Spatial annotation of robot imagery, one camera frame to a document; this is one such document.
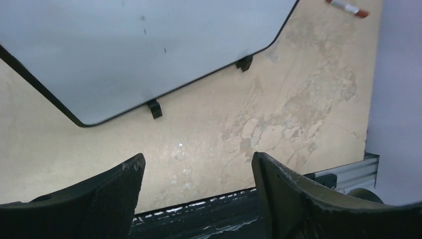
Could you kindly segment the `black framed whiteboard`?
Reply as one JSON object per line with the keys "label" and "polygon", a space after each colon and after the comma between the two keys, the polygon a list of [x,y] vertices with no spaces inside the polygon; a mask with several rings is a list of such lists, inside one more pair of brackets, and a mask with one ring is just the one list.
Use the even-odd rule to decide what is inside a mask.
{"label": "black framed whiteboard", "polygon": [[295,0],[3,0],[0,57],[91,127],[270,47]]}

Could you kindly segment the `white red marker pen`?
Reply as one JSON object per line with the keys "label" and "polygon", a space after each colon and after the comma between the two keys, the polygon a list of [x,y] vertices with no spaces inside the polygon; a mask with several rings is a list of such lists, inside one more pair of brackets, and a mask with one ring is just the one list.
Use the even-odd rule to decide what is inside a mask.
{"label": "white red marker pen", "polygon": [[342,2],[341,0],[325,0],[325,2],[359,18],[366,18],[369,16],[368,11],[362,10],[354,5]]}

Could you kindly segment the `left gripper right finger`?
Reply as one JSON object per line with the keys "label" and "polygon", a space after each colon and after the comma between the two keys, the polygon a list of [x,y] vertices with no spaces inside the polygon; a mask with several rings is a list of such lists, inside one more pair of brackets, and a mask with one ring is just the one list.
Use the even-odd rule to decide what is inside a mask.
{"label": "left gripper right finger", "polygon": [[419,239],[422,205],[390,206],[342,194],[265,152],[252,171],[270,239]]}

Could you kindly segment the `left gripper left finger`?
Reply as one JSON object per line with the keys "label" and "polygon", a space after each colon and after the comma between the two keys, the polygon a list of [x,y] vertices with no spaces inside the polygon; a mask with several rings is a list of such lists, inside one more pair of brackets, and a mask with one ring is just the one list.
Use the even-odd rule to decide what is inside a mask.
{"label": "left gripper left finger", "polygon": [[139,153],[112,169],[30,202],[0,206],[2,239],[126,239],[141,190]]}

